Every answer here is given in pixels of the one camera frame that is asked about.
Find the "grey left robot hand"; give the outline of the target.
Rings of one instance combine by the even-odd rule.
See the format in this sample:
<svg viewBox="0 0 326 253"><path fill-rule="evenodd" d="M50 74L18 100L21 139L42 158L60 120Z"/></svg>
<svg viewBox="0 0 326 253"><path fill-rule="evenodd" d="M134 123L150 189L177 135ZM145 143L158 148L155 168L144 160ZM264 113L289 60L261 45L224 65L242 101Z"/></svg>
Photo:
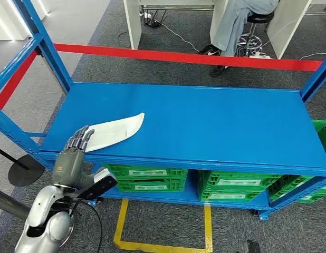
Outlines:
<svg viewBox="0 0 326 253"><path fill-rule="evenodd" d="M85 151L94 129L84 126L76 131L55 161L52 173L53 183L65 188L82 189L94 183L94 175L82 172Z"/></svg>

